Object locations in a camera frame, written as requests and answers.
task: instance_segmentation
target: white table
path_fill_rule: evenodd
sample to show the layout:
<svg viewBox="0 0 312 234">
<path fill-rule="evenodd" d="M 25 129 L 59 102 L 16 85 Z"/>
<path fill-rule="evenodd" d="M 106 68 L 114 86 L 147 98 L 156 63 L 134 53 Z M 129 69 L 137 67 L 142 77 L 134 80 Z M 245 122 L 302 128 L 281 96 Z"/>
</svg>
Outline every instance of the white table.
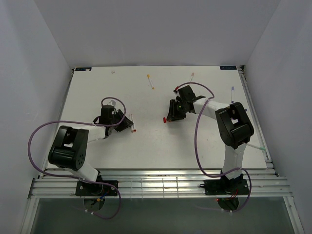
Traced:
<svg viewBox="0 0 312 234">
<path fill-rule="evenodd" d="M 137 132 L 114 131 L 105 140 L 89 143 L 86 161 L 98 169 L 197 169 L 194 130 L 198 115 L 188 113 L 184 120 L 163 123 L 169 100 L 176 97 L 173 89 L 188 82 L 192 72 L 193 81 L 208 86 L 215 101 L 230 103 L 234 86 L 234 100 L 243 104 L 254 125 L 238 71 L 220 70 L 219 66 L 93 67 L 91 71 L 75 71 L 61 119 L 91 122 L 99 116 L 104 97 L 119 98 L 126 105 L 127 116 L 133 114 Z M 191 87 L 196 96 L 210 97 L 204 88 Z M 255 128 L 250 143 L 259 146 L 259 139 Z M 222 168 L 224 143 L 217 122 L 205 116 L 200 120 L 198 151 L 204 168 Z M 243 167 L 266 168 L 264 153 L 247 146 Z"/>
</svg>

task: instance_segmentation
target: metal frame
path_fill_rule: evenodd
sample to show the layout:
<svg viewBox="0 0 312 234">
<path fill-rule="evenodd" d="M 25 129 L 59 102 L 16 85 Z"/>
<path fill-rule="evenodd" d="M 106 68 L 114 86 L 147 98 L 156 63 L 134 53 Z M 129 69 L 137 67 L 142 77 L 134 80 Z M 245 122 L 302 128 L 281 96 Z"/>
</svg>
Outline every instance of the metal frame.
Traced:
<svg viewBox="0 0 312 234">
<path fill-rule="evenodd" d="M 262 130 L 256 116 L 254 105 L 248 91 L 243 71 L 238 67 L 247 102 L 251 107 L 255 129 L 260 137 L 261 147 L 267 149 Z M 265 161 L 266 169 L 250 169 L 248 172 L 252 179 L 252 197 L 284 197 L 285 205 L 296 234 L 302 234 L 297 210 L 293 203 L 292 192 L 285 177 L 278 177 L 267 151 Z M 118 180 L 122 198 L 185 198 L 185 197 L 216 197 L 206 196 L 199 185 L 205 179 L 200 170 L 102 170 L 99 169 L 104 180 Z M 70 174 L 68 171 L 55 168 L 47 172 L 54 174 Z M 219 174 L 220 169 L 206 170 L 210 174 Z M 64 179 L 42 176 L 34 179 L 29 193 L 27 212 L 22 225 L 21 233 L 30 233 L 40 198 L 80 198 L 75 196 L 75 179 Z"/>
</svg>

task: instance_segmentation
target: white wall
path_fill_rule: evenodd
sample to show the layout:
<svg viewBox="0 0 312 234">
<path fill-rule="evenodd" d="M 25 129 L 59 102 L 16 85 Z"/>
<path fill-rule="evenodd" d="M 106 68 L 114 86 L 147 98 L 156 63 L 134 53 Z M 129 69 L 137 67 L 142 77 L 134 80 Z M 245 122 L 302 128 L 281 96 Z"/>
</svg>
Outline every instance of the white wall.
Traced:
<svg viewBox="0 0 312 234">
<path fill-rule="evenodd" d="M 35 0 L 69 65 L 246 64 L 280 0 Z"/>
<path fill-rule="evenodd" d="M 282 0 L 246 65 L 273 163 L 312 233 L 312 2 Z"/>
<path fill-rule="evenodd" d="M 18 233 L 32 177 L 27 141 L 56 119 L 71 70 L 33 0 L 0 0 L 0 233 Z M 33 144 L 42 165 L 52 128 Z"/>
</svg>

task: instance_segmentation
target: white marker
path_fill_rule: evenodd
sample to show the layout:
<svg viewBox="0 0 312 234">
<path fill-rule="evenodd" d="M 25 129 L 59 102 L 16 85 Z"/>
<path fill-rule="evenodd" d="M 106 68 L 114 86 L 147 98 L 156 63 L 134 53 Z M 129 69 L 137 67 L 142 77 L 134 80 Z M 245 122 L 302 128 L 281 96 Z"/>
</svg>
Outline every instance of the white marker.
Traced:
<svg viewBox="0 0 312 234">
<path fill-rule="evenodd" d="M 155 87 L 153 86 L 150 74 L 147 74 L 147 78 L 148 78 L 148 81 L 150 82 L 151 88 L 155 89 Z"/>
<path fill-rule="evenodd" d="M 256 146 L 256 145 L 253 145 L 253 144 L 250 144 L 250 143 L 247 143 L 246 145 L 248 145 L 250 147 L 253 147 L 253 148 L 256 148 L 256 149 L 259 149 L 259 150 L 262 150 L 262 151 L 266 151 L 265 148 L 260 147 L 260 146 Z"/>
<path fill-rule="evenodd" d="M 194 77 L 194 72 L 191 74 L 191 77 L 190 77 L 190 81 L 189 81 L 189 82 L 192 81 L 193 77 Z"/>
<path fill-rule="evenodd" d="M 231 91 L 231 103 L 234 103 L 234 86 L 232 86 L 232 91 Z"/>
<path fill-rule="evenodd" d="M 129 115 L 129 119 L 130 119 L 131 122 L 133 123 L 133 125 L 130 127 L 131 132 L 132 132 L 132 133 L 135 133 L 137 130 L 136 130 L 136 127 L 135 127 L 135 123 L 133 122 L 133 116 L 132 116 L 132 114 Z"/>
</svg>

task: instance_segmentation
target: black mounting plate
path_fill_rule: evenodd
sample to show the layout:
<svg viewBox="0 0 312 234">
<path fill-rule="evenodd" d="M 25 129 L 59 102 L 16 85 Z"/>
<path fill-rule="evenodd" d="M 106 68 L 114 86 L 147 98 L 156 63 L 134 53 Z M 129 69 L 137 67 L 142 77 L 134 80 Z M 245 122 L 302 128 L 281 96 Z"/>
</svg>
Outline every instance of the black mounting plate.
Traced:
<svg viewBox="0 0 312 234">
<path fill-rule="evenodd" d="M 108 183 L 108 184 L 112 184 L 114 185 L 116 188 L 118 188 L 118 180 L 104 180 L 102 181 L 104 183 Z M 82 181 L 78 181 L 77 182 L 77 186 L 76 186 L 76 192 L 75 195 L 76 196 L 95 196 L 94 194 L 92 194 L 89 190 L 85 189 L 83 186 L 85 185 L 84 182 Z M 103 190 L 96 196 L 102 196 L 105 193 L 107 193 L 106 196 L 117 196 L 118 193 L 115 189 L 113 189 L 111 186 L 103 186 Z"/>
<path fill-rule="evenodd" d="M 205 188 L 205 195 L 231 195 L 237 190 L 237 195 L 248 195 L 249 189 L 247 180 L 242 179 L 231 188 L 224 189 L 224 183 L 221 179 L 207 179 L 200 188 Z"/>
</svg>

